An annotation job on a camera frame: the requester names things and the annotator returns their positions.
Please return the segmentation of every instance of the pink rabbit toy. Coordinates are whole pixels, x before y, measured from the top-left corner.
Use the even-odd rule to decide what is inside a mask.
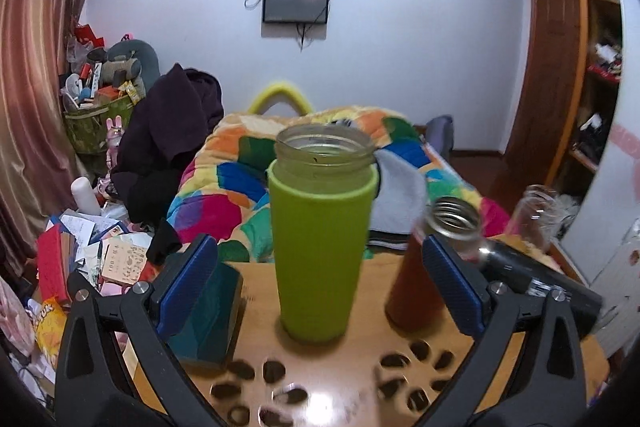
[[[115,124],[111,118],[107,118],[107,168],[111,171],[118,164],[118,146],[122,140],[122,118],[116,116]]]

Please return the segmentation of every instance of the wooden tabletop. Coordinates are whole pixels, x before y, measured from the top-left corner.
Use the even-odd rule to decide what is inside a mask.
[[[410,410],[410,398],[419,397],[421,389],[432,403],[438,395],[437,389],[455,373],[472,340],[458,331],[447,311],[437,324],[416,335],[406,335],[389,325],[383,307],[401,259],[398,255],[382,253],[363,262],[348,331],[336,343],[322,347],[303,346],[282,330],[272,264],[233,263],[244,277],[242,297],[246,307],[232,358],[244,360],[255,368],[255,378],[243,381],[230,373],[193,369],[188,370],[188,374],[223,418],[228,419],[229,414],[232,418],[241,418],[248,410],[250,426],[267,424],[260,423],[258,411],[267,415],[263,418],[268,418],[270,423],[280,415],[281,425],[293,421],[293,425],[301,427],[412,425],[420,412]],[[479,410],[498,401],[523,337],[523,333],[513,335]],[[425,341],[429,346],[429,354],[422,361],[410,349],[415,341]],[[444,365],[442,355],[445,359],[449,356],[447,352],[452,353],[452,361],[440,367]],[[401,369],[382,367],[381,357],[390,353],[405,355],[409,365]],[[594,337],[582,342],[582,353],[587,394],[591,397],[606,378],[609,365]],[[267,360],[279,361],[286,369],[284,377],[274,385],[265,383],[262,377]],[[404,383],[390,399],[383,399],[379,386],[396,378],[404,379]],[[134,382],[144,402],[162,410],[139,366],[135,369]],[[241,391],[227,399],[214,399],[210,390],[220,383],[231,383]],[[277,395],[290,389],[287,386],[301,387],[307,398],[296,405],[283,404],[282,397]]]

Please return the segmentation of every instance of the gray towel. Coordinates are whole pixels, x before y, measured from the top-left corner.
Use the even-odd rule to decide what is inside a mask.
[[[385,149],[374,152],[380,174],[369,222],[369,245],[404,250],[427,204],[425,177],[411,163]]]

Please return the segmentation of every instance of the tv screen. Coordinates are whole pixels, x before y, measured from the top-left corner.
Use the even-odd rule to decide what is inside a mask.
[[[262,22],[326,24],[329,0],[264,0]]]

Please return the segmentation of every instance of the green basket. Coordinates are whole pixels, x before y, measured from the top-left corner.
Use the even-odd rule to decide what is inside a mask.
[[[127,128],[133,102],[128,96],[78,112],[65,113],[66,135],[77,153],[98,154],[107,150],[107,118],[122,118],[122,127]]]

